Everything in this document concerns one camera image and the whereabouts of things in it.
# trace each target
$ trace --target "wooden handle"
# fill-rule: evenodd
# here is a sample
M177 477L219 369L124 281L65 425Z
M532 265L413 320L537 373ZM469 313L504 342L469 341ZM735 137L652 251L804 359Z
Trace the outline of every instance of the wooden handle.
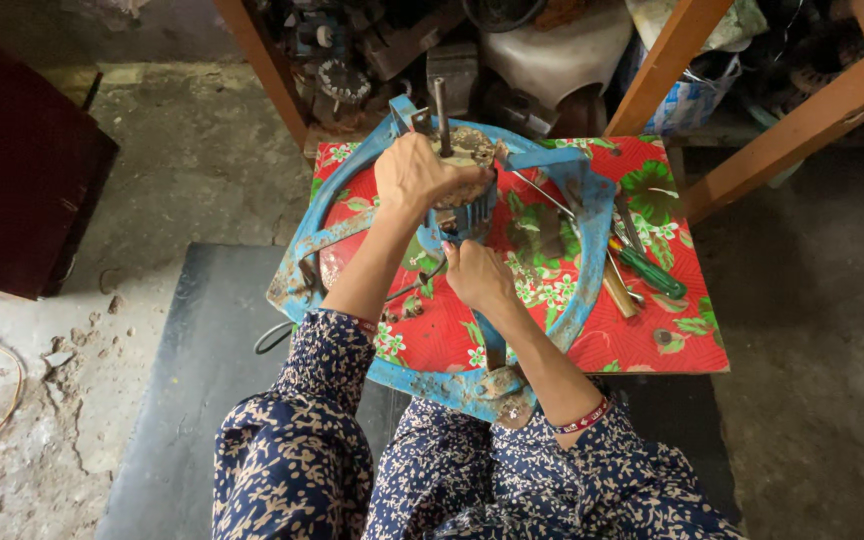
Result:
M618 313L621 313L623 318L628 319L639 314L639 307L629 296L629 291L622 286L622 280L618 277L616 269L608 261L606 261L606 269L602 273L602 285L608 291L608 296L615 302Z

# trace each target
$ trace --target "red floral tablecloth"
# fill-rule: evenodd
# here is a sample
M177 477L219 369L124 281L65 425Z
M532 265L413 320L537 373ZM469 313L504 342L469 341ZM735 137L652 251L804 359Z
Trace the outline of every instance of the red floral tablecloth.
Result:
M639 137L559 139L557 146L577 146L591 159L595 172L617 182L629 202L635 230L650 259L688 287L681 300L670 300L651 289L632 271L619 265L625 283L646 297L638 315L623 319L604 289L600 291L584 329L568 356L588 373L666 372L710 373L729 370L718 323L692 247L689 225L679 213L679 194L662 141ZM312 194L355 149L357 143L321 143L318 146ZM565 202L555 184L538 171L524 171L543 190ZM555 223L551 202L514 175L498 178L499 200L486 244L503 253L515 275L518 297L535 321L549 328L575 293L579 242L565 220L559 220L559 238L565 255L543 255L540 227ZM343 221L379 205L371 168L359 173L337 196L325 225ZM319 269L326 287L345 267L365 234L342 240L319 253ZM436 264L413 238L395 275L390 292L414 282L420 271ZM482 334L473 313L459 301L445 272L421 289L387 305L392 315L379 324L378 357L419 371L453 372L485 365ZM663 344L656 332L668 331Z

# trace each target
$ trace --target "person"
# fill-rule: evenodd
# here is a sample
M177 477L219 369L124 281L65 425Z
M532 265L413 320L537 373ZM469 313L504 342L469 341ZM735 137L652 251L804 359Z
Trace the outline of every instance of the person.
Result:
M511 270L473 241L443 245L446 279L507 340L536 411L507 429L415 397L374 481L354 416L386 294L431 205L492 174L439 161L416 133L374 171L382 204L362 246L306 313L275 384L219 429L212 537L740 538L683 454L636 435L625 404L556 348L516 297Z

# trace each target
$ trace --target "yellow wire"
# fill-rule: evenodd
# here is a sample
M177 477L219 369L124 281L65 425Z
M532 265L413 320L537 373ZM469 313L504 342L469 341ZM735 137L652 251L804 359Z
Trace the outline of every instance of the yellow wire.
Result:
M16 373L18 373L18 384L15 385L15 394L12 395L12 403L8 406L8 412L6 412L6 415L2 417L2 420L0 420L1 431L2 427L6 425L6 422L8 422L10 418L12 418L12 415L14 412L16 412L16 407L18 406L18 394L22 389L22 364L20 364L18 362L18 358L16 358L16 356L8 350L0 347L0 353L9 357L10 359L12 359L13 362L15 362L15 371Z

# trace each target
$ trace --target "white plastic container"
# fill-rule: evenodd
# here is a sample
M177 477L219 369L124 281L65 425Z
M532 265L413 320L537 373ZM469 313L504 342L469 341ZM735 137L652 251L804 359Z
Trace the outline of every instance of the white plastic container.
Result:
M623 0L596 0L580 18L548 31L527 25L504 33L481 32L482 56L514 89L555 109L570 93L602 83L605 92L632 37Z

